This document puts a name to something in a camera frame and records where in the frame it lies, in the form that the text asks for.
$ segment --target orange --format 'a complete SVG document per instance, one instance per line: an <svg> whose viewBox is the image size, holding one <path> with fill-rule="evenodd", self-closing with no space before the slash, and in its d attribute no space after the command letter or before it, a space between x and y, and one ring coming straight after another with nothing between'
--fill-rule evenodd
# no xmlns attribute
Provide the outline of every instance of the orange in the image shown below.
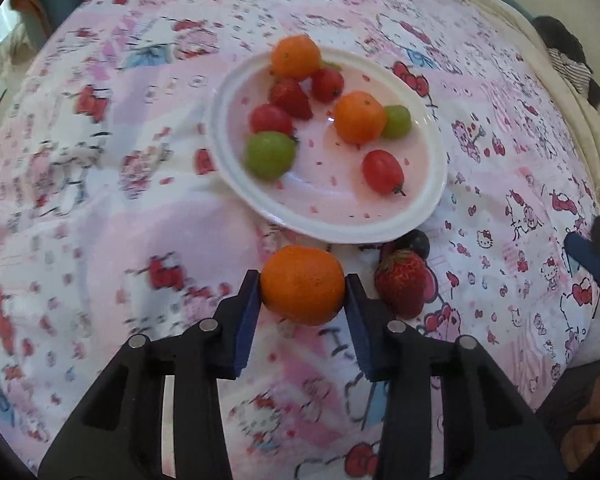
<svg viewBox="0 0 600 480"><path fill-rule="evenodd" d="M262 303L273 313L305 325L333 319L344 300L344 272L327 251L283 247L260 273Z"/></svg>
<svg viewBox="0 0 600 480"><path fill-rule="evenodd" d="M380 136L386 124L386 110L371 94L356 90L336 103L333 119L340 138L360 146Z"/></svg>
<svg viewBox="0 0 600 480"><path fill-rule="evenodd" d="M302 81L320 69L320 49L305 34L289 36L274 47L271 67L280 77Z"/></svg>

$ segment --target tablecloth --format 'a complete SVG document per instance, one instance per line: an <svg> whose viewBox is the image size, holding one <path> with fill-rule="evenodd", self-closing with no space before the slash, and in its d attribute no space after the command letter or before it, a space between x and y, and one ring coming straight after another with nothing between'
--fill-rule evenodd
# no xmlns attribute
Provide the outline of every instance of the tablecloth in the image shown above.
<svg viewBox="0 0 600 480"><path fill-rule="evenodd" d="M299 33L391 70L443 134L412 324L475 336L532 408L586 335L599 292L561 243L587 233L591 185L541 83L466 0L88 0L0 131L0 430L33 471L129 335L180 333L283 244L325 246L250 211L206 149L223 75ZM376 247L328 249L375 295ZM248 368L219 392L238 480L373 473L385 389L360 373L344 313L310 328L263 310Z"/></svg>

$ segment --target metal screw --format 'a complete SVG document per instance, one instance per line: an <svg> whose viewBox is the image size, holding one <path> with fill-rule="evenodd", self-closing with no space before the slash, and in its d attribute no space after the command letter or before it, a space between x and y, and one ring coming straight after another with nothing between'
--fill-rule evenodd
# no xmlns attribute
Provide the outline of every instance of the metal screw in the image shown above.
<svg viewBox="0 0 600 480"><path fill-rule="evenodd" d="M473 350L475 347L478 346L478 342L476 341L475 337L471 337L470 335L460 336L458 342L460 343L460 346L462 348L465 348L467 350Z"/></svg>
<svg viewBox="0 0 600 480"><path fill-rule="evenodd" d="M213 332L213 330L218 328L218 322L212 317L207 317L200 321L198 327L202 332Z"/></svg>
<svg viewBox="0 0 600 480"><path fill-rule="evenodd" d="M394 334L400 334L407 330L405 323L399 319L391 320L386 324L386 327L389 329L389 332L393 332Z"/></svg>
<svg viewBox="0 0 600 480"><path fill-rule="evenodd" d="M131 348L140 348L141 346L144 346L144 343L146 343L146 337L141 334L133 335L129 339L129 346L131 346Z"/></svg>

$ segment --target green grape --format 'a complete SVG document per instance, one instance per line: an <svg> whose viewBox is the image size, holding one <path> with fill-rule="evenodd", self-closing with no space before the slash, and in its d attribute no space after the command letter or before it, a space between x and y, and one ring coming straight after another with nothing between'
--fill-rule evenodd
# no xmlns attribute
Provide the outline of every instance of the green grape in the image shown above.
<svg viewBox="0 0 600 480"><path fill-rule="evenodd" d="M402 105L385 106L386 126L382 130L385 139L400 139L411 130L411 114Z"/></svg>
<svg viewBox="0 0 600 480"><path fill-rule="evenodd" d="M291 169L296 160L296 144L280 132L260 132L249 138L245 167L262 180L276 180Z"/></svg>

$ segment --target red tomato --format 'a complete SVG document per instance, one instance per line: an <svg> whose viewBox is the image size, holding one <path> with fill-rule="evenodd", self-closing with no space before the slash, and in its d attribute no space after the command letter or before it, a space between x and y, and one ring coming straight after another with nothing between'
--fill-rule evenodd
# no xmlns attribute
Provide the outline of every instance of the red tomato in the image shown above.
<svg viewBox="0 0 600 480"><path fill-rule="evenodd" d="M317 101L328 104L340 97L344 78L336 69L326 66L311 76L311 94Z"/></svg>
<svg viewBox="0 0 600 480"><path fill-rule="evenodd" d="M265 104L254 108L249 117L249 124L254 134L280 132L289 137L293 137L294 134L291 116L276 105Z"/></svg>
<svg viewBox="0 0 600 480"><path fill-rule="evenodd" d="M373 150L365 155L362 161L362 175L366 183L376 193L388 195L389 193L401 193L404 184L404 173L400 162L385 150Z"/></svg>

